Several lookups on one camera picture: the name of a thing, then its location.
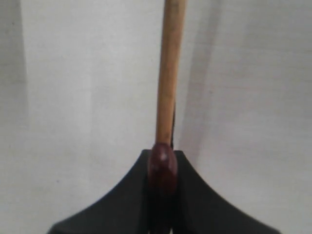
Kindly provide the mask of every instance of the white wall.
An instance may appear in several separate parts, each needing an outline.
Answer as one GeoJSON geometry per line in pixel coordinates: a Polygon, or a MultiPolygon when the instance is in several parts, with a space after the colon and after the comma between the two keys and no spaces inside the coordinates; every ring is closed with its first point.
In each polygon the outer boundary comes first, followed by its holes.
{"type": "MultiPolygon", "coordinates": [[[[163,1],[0,0],[0,233],[42,234],[154,141],[163,1]]],[[[189,0],[175,145],[228,201],[312,233],[312,1],[189,0]]]]}

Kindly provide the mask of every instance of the white backdrop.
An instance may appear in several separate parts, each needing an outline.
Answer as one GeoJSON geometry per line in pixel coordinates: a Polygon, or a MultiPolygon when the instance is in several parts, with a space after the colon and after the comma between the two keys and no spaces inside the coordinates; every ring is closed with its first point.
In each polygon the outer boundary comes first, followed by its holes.
{"type": "MultiPolygon", "coordinates": [[[[0,0],[0,233],[42,234],[154,142],[163,1],[0,0]]],[[[189,0],[175,147],[228,201],[312,233],[312,1],[189,0]]]]}

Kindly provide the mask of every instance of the wooden shaft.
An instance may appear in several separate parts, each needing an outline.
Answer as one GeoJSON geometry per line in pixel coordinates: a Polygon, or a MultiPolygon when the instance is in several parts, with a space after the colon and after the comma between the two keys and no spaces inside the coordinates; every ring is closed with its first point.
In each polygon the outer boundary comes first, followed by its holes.
{"type": "Polygon", "coordinates": [[[165,0],[158,82],[156,142],[171,143],[186,0],[165,0]]]}

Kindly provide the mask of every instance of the wooden stick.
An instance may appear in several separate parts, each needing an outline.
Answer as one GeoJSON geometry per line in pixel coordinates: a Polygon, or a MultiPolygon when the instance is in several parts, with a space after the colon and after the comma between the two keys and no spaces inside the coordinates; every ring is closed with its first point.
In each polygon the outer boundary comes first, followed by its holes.
{"type": "Polygon", "coordinates": [[[158,82],[156,142],[171,143],[186,0],[165,0],[158,82]]]}

